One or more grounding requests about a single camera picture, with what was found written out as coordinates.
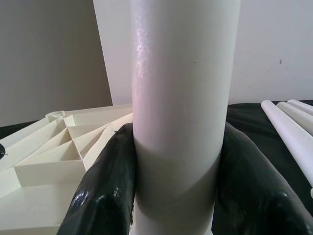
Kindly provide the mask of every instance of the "white tube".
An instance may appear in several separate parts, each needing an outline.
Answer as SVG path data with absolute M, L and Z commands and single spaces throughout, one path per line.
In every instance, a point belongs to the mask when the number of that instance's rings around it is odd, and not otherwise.
M 211 234 L 240 0 L 132 0 L 137 235 Z
M 313 187 L 313 137 L 269 100 L 261 106 Z
M 313 116 L 286 102 L 278 103 L 277 107 L 313 136 Z
M 313 106 L 294 99 L 289 100 L 287 103 L 313 116 Z

